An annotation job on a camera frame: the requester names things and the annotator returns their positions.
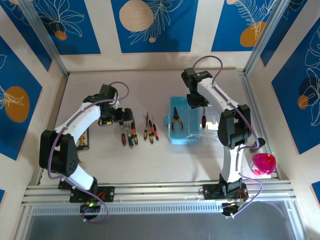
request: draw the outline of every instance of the wall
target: wall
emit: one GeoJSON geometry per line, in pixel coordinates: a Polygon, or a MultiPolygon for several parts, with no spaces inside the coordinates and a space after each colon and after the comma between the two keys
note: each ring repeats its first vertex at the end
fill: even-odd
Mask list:
{"type": "Polygon", "coordinates": [[[47,128],[62,75],[54,64],[48,70],[44,67],[1,7],[0,37],[0,55],[2,59],[4,52],[8,55],[5,63],[1,62],[0,69],[0,84],[7,93],[0,94],[2,100],[7,99],[0,109],[1,126],[5,122],[0,136],[0,189],[5,191],[0,204],[0,238],[7,240],[15,225],[26,186],[39,169],[40,134],[47,128]],[[10,95],[15,97],[15,102],[9,100],[8,86],[11,85],[23,86],[27,95],[19,100],[15,95],[17,92],[13,91],[10,95]],[[27,109],[23,119],[24,109],[19,107],[27,109]],[[23,129],[26,134],[22,135],[20,145],[14,145],[24,133],[23,129]],[[10,147],[10,151],[4,151],[3,143],[10,147]]]}
{"type": "MultiPolygon", "coordinates": [[[[243,68],[276,0],[31,1],[70,72],[191,67],[212,52],[226,68],[243,68]]],[[[0,0],[27,43],[28,21],[0,0]]],[[[47,59],[37,53],[42,64],[47,59]]],[[[205,60],[199,67],[216,68],[205,60]]]]}
{"type": "MultiPolygon", "coordinates": [[[[288,127],[288,123],[292,119],[289,119],[288,115],[284,114],[290,109],[285,106],[282,99],[291,101],[289,98],[294,89],[293,87],[299,88],[296,82],[299,79],[295,75],[300,74],[301,69],[306,73],[306,52],[301,57],[295,57],[295,54],[297,54],[296,49],[300,49],[300,43],[305,36],[308,36],[307,34],[319,18],[320,2],[318,0],[308,0],[267,65],[264,66],[262,60],[259,59],[253,71],[249,74],[249,80],[254,89],[277,163],[292,183],[303,218],[313,239],[320,238],[320,208],[311,188],[312,183],[320,180],[320,145],[314,147],[311,145],[310,147],[312,148],[309,150],[303,151],[300,148],[300,151],[298,151],[299,142],[297,137],[304,138],[306,142],[308,141],[308,137],[304,136],[304,134],[307,130],[307,125],[310,126],[311,115],[307,114],[308,112],[303,112],[305,113],[304,115],[295,116],[294,120],[297,122],[309,120],[307,123],[300,125],[300,136],[295,136],[292,134],[295,131],[294,128],[288,127]],[[292,54],[294,54],[294,59],[288,60],[292,54]],[[287,75],[281,75],[282,79],[279,79],[283,71],[286,71],[287,75]],[[283,88],[279,90],[278,87],[274,88],[275,82],[272,82],[274,79],[277,82],[288,84],[284,84],[283,88]]],[[[297,103],[299,103],[299,91],[294,90],[296,99],[291,101],[292,112],[298,108],[297,103]]],[[[302,110],[304,107],[307,106],[302,106],[300,110],[310,111],[311,106],[302,110]]],[[[313,131],[319,136],[319,126],[315,126],[313,131]]]]}

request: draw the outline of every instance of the white table surface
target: white table surface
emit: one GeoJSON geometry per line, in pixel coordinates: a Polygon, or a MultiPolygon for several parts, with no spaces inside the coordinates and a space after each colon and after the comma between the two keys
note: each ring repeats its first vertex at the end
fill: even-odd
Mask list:
{"type": "MultiPolygon", "coordinates": [[[[89,149],[78,152],[82,166],[99,184],[106,183],[152,183],[218,180],[223,166],[222,144],[172,145],[168,138],[168,115],[170,97],[186,96],[188,89],[181,79],[183,70],[166,71],[109,71],[71,73],[66,85],[56,127],[63,124],[80,107],[83,99],[99,93],[102,84],[125,82],[130,88],[129,96],[120,107],[131,108],[138,134],[138,146],[131,149],[121,142],[121,129],[117,123],[101,127],[94,122],[89,127],[89,149]],[[144,114],[153,116],[159,141],[153,145],[144,141],[144,114]]],[[[223,70],[216,81],[235,101],[248,104],[237,70],[223,70]]],[[[126,88],[115,84],[120,96],[126,88]]],[[[251,136],[248,145],[254,142],[251,136]]],[[[247,150],[242,158],[241,173],[254,177],[248,167],[252,154],[247,150]]],[[[44,170],[41,185],[57,185],[44,170]]]]}

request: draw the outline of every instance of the wire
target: wire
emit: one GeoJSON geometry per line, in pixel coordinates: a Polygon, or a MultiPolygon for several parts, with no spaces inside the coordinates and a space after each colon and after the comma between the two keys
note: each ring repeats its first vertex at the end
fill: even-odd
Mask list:
{"type": "MultiPolygon", "coordinates": [[[[255,146],[255,147],[253,147],[253,146],[243,146],[243,147],[239,147],[239,148],[237,149],[236,161],[235,161],[235,170],[238,171],[238,169],[239,169],[239,166],[238,166],[238,165],[239,165],[240,151],[241,151],[242,149],[258,149],[258,148],[260,147],[260,143],[259,143],[258,137],[257,137],[254,129],[252,128],[252,126],[250,125],[250,123],[248,122],[248,120],[245,118],[245,116],[240,112],[240,110],[239,110],[236,106],[234,106],[234,105],[229,101],[229,99],[228,99],[221,91],[219,91],[218,88],[216,88],[216,87],[214,86],[214,83],[215,83],[215,80],[216,80],[217,76],[221,73],[221,71],[222,71],[222,69],[223,69],[223,62],[222,62],[222,60],[221,60],[219,57],[217,57],[217,56],[207,55],[207,56],[204,56],[204,57],[201,57],[200,59],[198,59],[198,60],[194,63],[194,65],[193,65],[192,68],[195,68],[195,66],[196,66],[201,60],[206,59],[206,58],[214,58],[214,59],[217,59],[217,60],[220,62],[220,69],[219,69],[219,71],[215,74],[215,76],[212,78],[212,82],[211,82],[212,88],[226,101],[226,103],[227,103],[230,107],[232,107],[232,108],[239,114],[239,116],[242,118],[242,120],[244,121],[244,123],[247,125],[247,127],[248,127],[249,130],[251,131],[251,133],[252,133],[252,135],[253,135],[253,137],[254,137],[254,139],[255,139],[255,142],[256,142],[256,144],[255,144],[256,146],[255,146]]],[[[263,190],[263,184],[262,184],[262,182],[260,182],[259,180],[256,180],[256,179],[253,179],[253,178],[244,176],[244,175],[242,175],[240,172],[238,172],[238,174],[239,174],[242,178],[246,178],[246,179],[249,179],[249,180],[254,181],[254,182],[256,182],[256,183],[259,183],[260,186],[261,186],[261,188],[260,188],[260,190],[258,191],[258,193],[257,193],[245,206],[243,206],[238,212],[236,212],[236,213],[232,216],[233,218],[234,218],[236,215],[238,215],[239,213],[241,213],[241,211],[244,210],[246,207],[248,207],[248,206],[253,202],[253,200],[254,200],[254,199],[262,192],[262,190],[263,190]]]]}
{"type": "MultiPolygon", "coordinates": [[[[125,84],[124,82],[121,82],[121,81],[114,81],[114,82],[110,83],[109,85],[111,86],[111,85],[113,85],[113,84],[122,84],[122,85],[124,85],[124,86],[126,87],[126,89],[127,89],[126,95],[125,95],[124,97],[118,98],[117,101],[123,100],[123,99],[125,99],[125,98],[129,95],[130,90],[129,90],[129,87],[128,87],[127,84],[125,84]]],[[[50,179],[54,180],[54,179],[62,179],[62,178],[64,178],[64,176],[52,176],[52,175],[51,175],[51,164],[52,164],[52,158],[53,158],[54,151],[55,151],[55,146],[57,145],[57,142],[58,142],[60,136],[64,133],[64,131],[65,131],[66,129],[68,129],[68,127],[70,126],[70,124],[73,123],[73,121],[76,120],[76,119],[77,119],[82,113],[84,113],[87,109],[89,109],[89,108],[91,108],[91,107],[93,107],[93,106],[95,106],[95,105],[97,105],[97,104],[107,103],[107,102],[113,102],[114,100],[115,100],[115,99],[104,99],[104,100],[96,101],[96,102],[94,102],[94,103],[92,103],[92,104],[89,104],[88,106],[86,106],[86,107],[83,109],[83,111],[77,112],[76,115],[74,115],[74,117],[72,117],[72,118],[66,123],[65,127],[63,127],[63,128],[61,129],[61,131],[58,133],[58,135],[57,135],[56,138],[54,139],[53,144],[52,144],[52,147],[51,147],[51,150],[50,150],[50,153],[49,153],[47,172],[48,172],[48,177],[49,177],[50,179]]],[[[84,192],[85,194],[88,194],[88,195],[92,196],[93,198],[97,199],[97,200],[98,200],[100,203],[102,203],[102,205],[105,207],[105,209],[106,209],[106,216],[105,216],[105,218],[104,218],[103,220],[101,220],[101,221],[95,221],[95,222],[89,221],[89,223],[92,223],[92,224],[101,224],[101,223],[105,222],[105,221],[108,219],[109,209],[108,209],[108,206],[105,204],[104,201],[102,201],[98,196],[94,195],[93,193],[91,193],[91,192],[89,192],[89,191],[87,191],[87,190],[85,190],[85,189],[83,189],[83,188],[81,188],[81,187],[76,186],[73,182],[71,182],[71,181],[68,180],[67,178],[65,179],[65,181],[66,181],[68,184],[70,184],[71,186],[73,186],[73,187],[77,188],[78,190],[84,192]]]]}

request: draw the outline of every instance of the purple cable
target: purple cable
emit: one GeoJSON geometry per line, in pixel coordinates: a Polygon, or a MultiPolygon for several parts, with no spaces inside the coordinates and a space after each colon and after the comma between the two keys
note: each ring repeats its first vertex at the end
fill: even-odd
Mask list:
{"type": "MultiPolygon", "coordinates": [[[[94,102],[94,103],[86,106],[86,107],[83,109],[83,111],[79,111],[76,115],[74,115],[73,118],[71,118],[70,121],[68,121],[68,122],[66,123],[65,127],[63,127],[63,128],[61,129],[61,131],[58,133],[58,135],[56,136],[55,140],[53,141],[53,144],[52,144],[50,153],[49,153],[48,166],[47,166],[48,177],[49,177],[50,179],[54,180],[54,179],[61,179],[61,178],[63,178],[63,176],[52,176],[52,175],[51,175],[51,164],[52,164],[52,158],[53,158],[54,151],[55,151],[55,146],[57,145],[57,142],[58,142],[60,136],[61,136],[61,135],[64,133],[64,131],[70,126],[70,124],[71,124],[74,120],[76,120],[82,113],[84,113],[87,109],[91,108],[91,107],[94,106],[94,105],[101,104],[101,103],[106,103],[106,102],[120,101],[120,100],[125,99],[125,98],[129,95],[129,92],[130,92],[129,87],[128,87],[128,85],[125,84],[124,82],[114,81],[114,82],[110,83],[110,85],[112,85],[112,84],[122,84],[122,85],[124,85],[124,86],[126,87],[126,89],[127,89],[126,95],[125,95],[124,97],[120,97],[120,98],[118,98],[118,99],[105,99],[105,100],[100,100],[100,101],[94,102]]],[[[98,224],[100,224],[100,223],[103,223],[105,220],[107,220],[107,218],[108,218],[108,216],[109,216],[109,210],[108,210],[107,205],[104,203],[104,201],[102,201],[98,196],[94,195],[93,193],[91,193],[91,192],[89,192],[89,191],[87,191],[87,190],[85,190],[85,189],[82,189],[82,188],[76,186],[76,185],[75,185],[74,183],[72,183],[71,181],[69,181],[69,180],[67,180],[67,179],[65,179],[65,181],[66,181],[68,184],[70,184],[71,186],[76,187],[76,188],[79,189],[80,191],[82,191],[82,192],[84,192],[84,193],[86,193],[86,194],[94,197],[94,198],[97,199],[99,202],[101,202],[101,203],[103,204],[103,206],[105,207],[106,212],[107,212],[105,219],[103,219],[102,221],[98,221],[98,222],[92,222],[92,221],[90,221],[90,223],[98,223],[98,224]]]]}
{"type": "MultiPolygon", "coordinates": [[[[217,76],[220,74],[220,72],[222,71],[223,69],[223,62],[222,60],[217,57],[217,56],[213,56],[213,55],[208,55],[208,56],[204,56],[204,57],[201,57],[198,61],[195,62],[195,64],[193,65],[192,68],[195,68],[195,66],[197,65],[198,62],[200,62],[201,60],[205,59],[205,58],[214,58],[214,59],[217,59],[219,62],[220,62],[220,69],[219,71],[217,72],[217,74],[212,78],[212,82],[211,82],[211,85],[212,85],[212,88],[226,101],[226,103],[232,107],[238,114],[239,116],[242,118],[242,120],[244,121],[244,123],[248,126],[249,130],[251,131],[254,139],[255,139],[255,142],[256,142],[256,146],[255,147],[252,147],[252,146],[243,146],[243,147],[239,147],[238,150],[237,150],[237,154],[236,154],[236,161],[235,161],[235,170],[238,171],[238,164],[239,164],[239,151],[242,150],[242,149],[258,149],[260,147],[260,143],[259,143],[259,140],[258,140],[258,137],[254,131],[254,129],[252,128],[252,126],[250,125],[250,123],[248,122],[248,120],[245,118],[245,116],[239,111],[239,109],[234,106],[231,102],[229,102],[228,98],[221,92],[219,91],[218,88],[216,88],[214,86],[214,83],[215,83],[215,80],[217,78],[217,76]]],[[[253,178],[250,178],[250,177],[247,177],[247,176],[244,176],[242,175],[240,172],[238,172],[238,174],[242,177],[242,178],[246,178],[246,179],[249,179],[251,181],[254,181],[258,184],[260,184],[261,188],[260,190],[258,191],[258,193],[245,205],[243,206],[237,213],[235,213],[232,217],[234,218],[236,215],[238,215],[240,212],[242,212],[242,210],[244,210],[246,207],[248,207],[252,202],[253,200],[262,192],[263,190],[263,184],[261,181],[259,180],[256,180],[256,179],[253,179],[253,178]]]]}

